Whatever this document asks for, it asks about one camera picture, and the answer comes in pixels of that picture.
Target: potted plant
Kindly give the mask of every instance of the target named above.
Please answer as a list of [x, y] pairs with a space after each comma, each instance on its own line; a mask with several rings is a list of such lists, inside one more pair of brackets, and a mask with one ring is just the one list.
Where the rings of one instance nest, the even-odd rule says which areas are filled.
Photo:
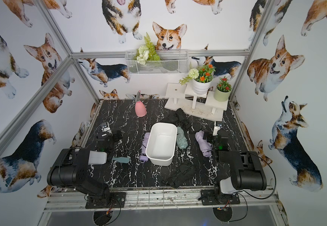
[[215, 72], [215, 67], [212, 64], [203, 65], [200, 67], [190, 69], [188, 76], [181, 79], [181, 85], [186, 84], [191, 80], [192, 89], [197, 94], [205, 94], [210, 88], [211, 81]]
[[220, 82], [217, 84], [214, 98], [217, 101], [224, 102], [229, 99], [230, 93], [231, 93], [231, 85], [229, 84], [226, 77], [223, 79], [220, 79]]

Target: pink spray bottle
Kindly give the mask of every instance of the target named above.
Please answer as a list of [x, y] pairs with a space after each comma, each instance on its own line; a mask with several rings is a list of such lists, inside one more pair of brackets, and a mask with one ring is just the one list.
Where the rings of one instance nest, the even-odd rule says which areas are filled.
[[139, 97], [141, 96], [141, 91], [136, 95], [136, 105], [134, 106], [134, 110], [136, 111], [136, 115], [139, 117], [143, 117], [147, 114], [145, 105], [140, 101]]

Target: metal grate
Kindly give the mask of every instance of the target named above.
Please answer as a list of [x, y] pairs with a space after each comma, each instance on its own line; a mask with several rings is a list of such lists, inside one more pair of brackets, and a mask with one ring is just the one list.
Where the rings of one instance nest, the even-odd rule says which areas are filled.
[[129, 50], [125, 56], [128, 71], [132, 75], [184, 74], [188, 72], [188, 50], [157, 51], [161, 61], [146, 61], [145, 65], [134, 60], [136, 53], [136, 50]]

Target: lavender folded umbrella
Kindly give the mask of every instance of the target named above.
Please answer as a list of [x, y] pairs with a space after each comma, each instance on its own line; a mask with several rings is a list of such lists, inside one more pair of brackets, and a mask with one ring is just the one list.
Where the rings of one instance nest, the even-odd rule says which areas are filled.
[[200, 146], [200, 150], [202, 151], [202, 154], [204, 157], [210, 157], [211, 156], [211, 144], [207, 142], [207, 140], [204, 140], [204, 132], [198, 131], [195, 134], [195, 138], [198, 142], [198, 145]]
[[148, 157], [146, 156], [146, 147], [149, 137], [150, 137], [150, 133], [145, 133], [145, 136], [143, 137], [141, 155], [139, 156], [139, 160], [141, 161], [141, 163], [145, 163], [148, 161]]

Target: white plastic basin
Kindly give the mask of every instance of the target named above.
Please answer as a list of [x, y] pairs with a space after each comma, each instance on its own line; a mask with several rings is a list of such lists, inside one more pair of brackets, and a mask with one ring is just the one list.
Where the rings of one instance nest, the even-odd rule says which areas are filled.
[[169, 166], [175, 155], [177, 128], [170, 123], [156, 123], [148, 138], [146, 156], [155, 165]]

